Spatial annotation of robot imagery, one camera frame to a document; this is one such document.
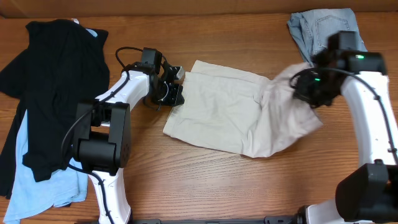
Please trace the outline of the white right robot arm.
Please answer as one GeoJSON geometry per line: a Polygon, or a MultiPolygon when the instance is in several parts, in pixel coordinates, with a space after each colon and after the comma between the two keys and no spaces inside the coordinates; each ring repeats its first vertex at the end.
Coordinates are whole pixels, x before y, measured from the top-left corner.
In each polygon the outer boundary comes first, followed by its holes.
{"type": "Polygon", "coordinates": [[[397,122],[389,78],[380,53],[335,50],[296,73],[293,97],[318,108],[341,95],[351,111],[358,142],[358,169],[336,187],[335,197],[310,205],[299,223],[397,221],[397,122]]]}

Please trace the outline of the beige khaki shorts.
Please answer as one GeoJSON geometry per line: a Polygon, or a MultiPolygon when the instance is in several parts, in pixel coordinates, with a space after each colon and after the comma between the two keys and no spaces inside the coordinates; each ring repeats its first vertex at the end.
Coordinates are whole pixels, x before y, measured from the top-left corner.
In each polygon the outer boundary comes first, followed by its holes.
{"type": "Polygon", "coordinates": [[[171,110],[163,132],[198,147],[270,157],[322,126],[289,85],[306,68],[293,64],[270,80],[197,60],[185,74],[185,102],[171,110]]]}

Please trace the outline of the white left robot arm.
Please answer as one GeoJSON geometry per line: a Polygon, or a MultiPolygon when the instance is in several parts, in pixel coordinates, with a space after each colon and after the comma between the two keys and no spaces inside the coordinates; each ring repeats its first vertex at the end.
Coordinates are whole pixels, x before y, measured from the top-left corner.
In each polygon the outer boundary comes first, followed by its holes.
{"type": "Polygon", "coordinates": [[[131,153],[131,110],[149,96],[159,106],[183,104],[182,67],[136,62],[126,66],[121,78],[94,102],[78,105],[73,125],[73,158],[93,183],[99,207],[98,223],[132,223],[127,202],[124,168],[131,153]]]}

